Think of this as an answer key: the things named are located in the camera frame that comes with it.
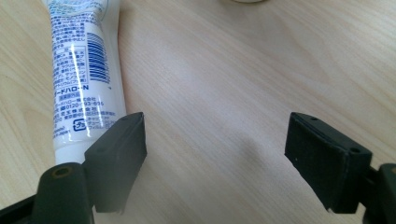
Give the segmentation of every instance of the tube label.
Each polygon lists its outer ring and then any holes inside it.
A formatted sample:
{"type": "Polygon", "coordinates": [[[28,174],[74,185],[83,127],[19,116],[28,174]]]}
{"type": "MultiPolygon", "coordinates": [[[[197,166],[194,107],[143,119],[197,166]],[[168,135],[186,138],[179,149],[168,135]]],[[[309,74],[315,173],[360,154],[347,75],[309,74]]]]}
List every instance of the tube label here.
{"type": "Polygon", "coordinates": [[[120,117],[101,27],[106,4],[106,0],[54,0],[48,4],[55,145],[79,141],[80,134],[104,133],[120,117]]]}

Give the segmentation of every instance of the light wood surface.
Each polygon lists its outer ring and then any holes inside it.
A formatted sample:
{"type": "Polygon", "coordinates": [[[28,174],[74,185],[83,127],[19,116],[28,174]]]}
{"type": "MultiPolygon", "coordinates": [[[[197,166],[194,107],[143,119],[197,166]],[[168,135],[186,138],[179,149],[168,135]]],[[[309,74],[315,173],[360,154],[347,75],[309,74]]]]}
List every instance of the light wood surface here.
{"type": "MultiPolygon", "coordinates": [[[[0,208],[54,165],[50,21],[0,1],[0,208]]],[[[327,213],[284,154],[292,111],[396,162],[396,2],[124,0],[120,63],[148,157],[97,223],[361,223],[327,213]]]]}

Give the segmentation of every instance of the black plastic jaw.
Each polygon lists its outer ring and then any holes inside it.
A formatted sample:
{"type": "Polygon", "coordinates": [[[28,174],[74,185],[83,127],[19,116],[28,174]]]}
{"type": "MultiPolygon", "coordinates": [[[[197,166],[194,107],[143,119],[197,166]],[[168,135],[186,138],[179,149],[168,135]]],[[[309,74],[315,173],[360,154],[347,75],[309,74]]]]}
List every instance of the black plastic jaw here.
{"type": "Polygon", "coordinates": [[[286,157],[327,210],[356,213],[363,223],[396,223],[396,165],[370,167],[372,152],[320,119],[291,113],[286,157]]]}
{"type": "Polygon", "coordinates": [[[92,224],[97,212],[122,211],[147,156],[143,113],[119,119],[85,153],[40,178],[36,196],[0,211],[1,224],[92,224]]]}

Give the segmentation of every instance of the black clamp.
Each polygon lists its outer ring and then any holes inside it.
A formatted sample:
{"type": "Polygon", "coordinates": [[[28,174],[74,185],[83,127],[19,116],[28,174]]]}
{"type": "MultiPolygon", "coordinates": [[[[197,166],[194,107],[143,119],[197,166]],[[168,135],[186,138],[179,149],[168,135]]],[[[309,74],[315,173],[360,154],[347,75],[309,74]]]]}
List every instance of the black clamp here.
{"type": "Polygon", "coordinates": [[[396,223],[396,164],[370,167],[373,154],[320,119],[290,115],[286,157],[327,210],[354,214],[366,207],[364,224],[396,223]]]}
{"type": "Polygon", "coordinates": [[[86,152],[82,164],[50,168],[36,196],[0,211],[2,224],[92,224],[99,213],[121,212],[147,156],[143,113],[119,119],[86,152]]]}

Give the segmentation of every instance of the tube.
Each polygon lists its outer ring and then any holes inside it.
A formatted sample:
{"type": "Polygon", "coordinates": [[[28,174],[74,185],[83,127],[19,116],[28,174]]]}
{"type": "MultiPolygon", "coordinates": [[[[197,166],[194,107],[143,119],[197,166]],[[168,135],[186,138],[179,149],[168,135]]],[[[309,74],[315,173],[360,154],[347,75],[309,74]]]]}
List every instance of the tube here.
{"type": "Polygon", "coordinates": [[[43,0],[53,58],[56,164],[84,152],[126,115],[120,76],[120,0],[43,0]]]}

